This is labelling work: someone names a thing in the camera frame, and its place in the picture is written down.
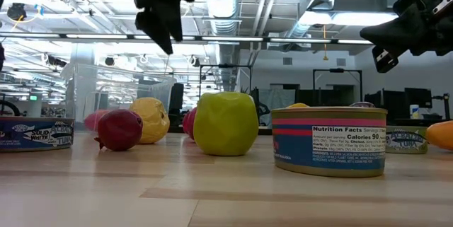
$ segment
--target wooden table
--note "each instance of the wooden table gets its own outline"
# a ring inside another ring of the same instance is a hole
[[[182,134],[126,152],[0,154],[0,226],[453,226],[453,153],[388,154],[385,175],[316,177],[273,164],[272,137],[206,156]]]

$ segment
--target red stripe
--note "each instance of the red stripe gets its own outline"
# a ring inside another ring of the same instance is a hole
[[[311,130],[297,130],[297,129],[273,129],[272,134],[281,135],[294,135],[294,136],[311,136]]]
[[[346,119],[346,118],[287,118],[274,119],[272,124],[301,124],[301,125],[335,125],[335,126],[363,126],[385,127],[386,120]]]

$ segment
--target yellow fruit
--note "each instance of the yellow fruit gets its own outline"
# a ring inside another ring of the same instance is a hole
[[[242,156],[258,135],[255,104],[245,93],[205,93],[193,129],[195,142],[206,154]]]
[[[293,105],[288,106],[287,108],[294,108],[294,107],[308,107],[308,105],[304,103],[295,103]]]
[[[426,130],[426,139],[441,149],[453,150],[453,121],[431,125]]]
[[[140,98],[129,109],[143,120],[141,144],[156,143],[167,134],[170,120],[160,100],[153,97]]]

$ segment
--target can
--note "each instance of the can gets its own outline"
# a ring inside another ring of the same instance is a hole
[[[0,152],[67,149],[74,141],[74,119],[0,117]]]
[[[411,119],[420,119],[420,106],[414,104],[409,106]]]
[[[382,175],[386,114],[365,107],[272,110],[275,165],[329,177]]]
[[[387,153],[424,154],[428,152],[427,127],[388,126]]]

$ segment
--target nutrition facts label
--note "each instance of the nutrition facts label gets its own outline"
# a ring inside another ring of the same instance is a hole
[[[385,128],[313,126],[312,132],[313,151],[385,152]]]

